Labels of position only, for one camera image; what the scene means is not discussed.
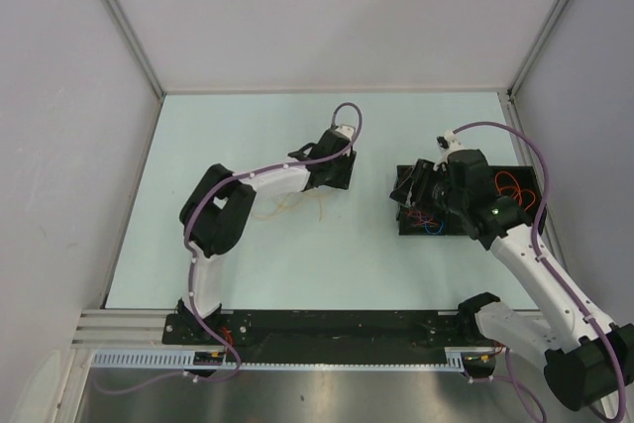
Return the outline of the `black compartment tray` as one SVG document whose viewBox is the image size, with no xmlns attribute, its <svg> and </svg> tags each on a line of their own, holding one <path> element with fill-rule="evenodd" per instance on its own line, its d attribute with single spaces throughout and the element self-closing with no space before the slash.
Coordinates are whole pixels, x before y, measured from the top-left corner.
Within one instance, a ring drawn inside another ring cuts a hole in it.
<svg viewBox="0 0 634 423">
<path fill-rule="evenodd" d="M 539 234 L 547 209 L 530 166 L 490 165 L 485 159 L 421 159 L 396 168 L 389 198 L 397 202 L 401 236 L 469 236 L 484 242 L 526 225 Z"/>
</svg>

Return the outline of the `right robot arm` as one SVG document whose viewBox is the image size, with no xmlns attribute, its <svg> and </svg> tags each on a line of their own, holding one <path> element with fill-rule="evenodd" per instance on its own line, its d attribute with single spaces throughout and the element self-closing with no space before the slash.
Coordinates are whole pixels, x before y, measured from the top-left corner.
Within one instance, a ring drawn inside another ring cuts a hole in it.
<svg viewBox="0 0 634 423">
<path fill-rule="evenodd" d="M 464 235 L 511 271 L 545 320 L 539 325 L 483 293 L 460 304 L 459 337 L 509 346 L 572 411 L 611 393 L 624 402 L 633 382 L 632 325 L 617 325 L 592 303 L 545 246 L 538 203 L 523 207 L 496 176 L 481 151 L 461 149 L 439 162 L 399 166 L 389 195 L 404 211 L 460 222 Z"/>
</svg>

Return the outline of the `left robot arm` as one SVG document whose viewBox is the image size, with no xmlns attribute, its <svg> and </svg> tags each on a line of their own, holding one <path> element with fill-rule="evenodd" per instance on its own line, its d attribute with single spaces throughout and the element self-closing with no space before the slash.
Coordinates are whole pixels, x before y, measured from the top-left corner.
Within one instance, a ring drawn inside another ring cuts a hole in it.
<svg viewBox="0 0 634 423">
<path fill-rule="evenodd" d="M 214 313 L 221 308 L 223 264 L 242 238 L 254 205 L 321 186 L 348 189 L 358 136 L 352 126 L 332 126 L 318 142 L 290 153 L 279 164 L 234 173 L 217 163 L 205 172 L 179 214 L 184 245 L 192 254 L 183 298 L 190 313 L 183 329 L 195 342 L 208 343 L 218 334 Z"/>
</svg>

